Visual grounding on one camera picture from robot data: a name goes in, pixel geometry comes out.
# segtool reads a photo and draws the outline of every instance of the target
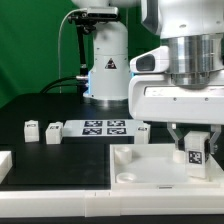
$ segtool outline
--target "black table surface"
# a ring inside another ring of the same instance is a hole
[[[76,94],[25,94],[16,97],[0,109],[0,150],[11,150],[14,160],[13,168],[0,185],[0,190],[110,189],[109,145],[133,143],[132,137],[65,138],[60,145],[47,145],[45,140],[49,123],[104,119],[131,117],[127,106],[102,108],[83,104]],[[28,120],[39,122],[38,143],[24,141],[24,122]],[[151,141],[172,142],[165,126],[157,124],[154,130]],[[0,223],[114,222],[223,223],[224,215],[0,219]]]

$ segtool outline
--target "white base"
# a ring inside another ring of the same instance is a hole
[[[0,192],[0,217],[69,217],[224,213],[224,175],[211,160],[209,180],[184,171],[183,154],[173,144],[125,145],[132,160],[115,164],[111,146],[112,190]],[[120,172],[135,173],[132,183],[117,183]]]

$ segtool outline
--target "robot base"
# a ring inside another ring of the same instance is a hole
[[[100,107],[122,107],[128,105],[128,99],[101,100],[101,99],[95,99],[92,96],[89,96],[88,94],[83,95],[83,102]]]

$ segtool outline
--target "white cube with black marker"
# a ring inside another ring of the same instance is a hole
[[[191,131],[185,136],[185,163],[189,177],[208,178],[209,139],[209,132]]]
[[[61,144],[62,140],[62,129],[63,123],[56,122],[50,123],[45,134],[46,134],[46,143],[50,144]]]
[[[38,121],[26,121],[24,125],[25,142],[38,142],[39,137],[39,124]]]

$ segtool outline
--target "white box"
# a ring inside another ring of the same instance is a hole
[[[25,142],[39,141],[39,124],[38,121],[27,121],[24,125]]]
[[[62,140],[63,123],[50,123],[45,134],[47,144],[60,144]]]

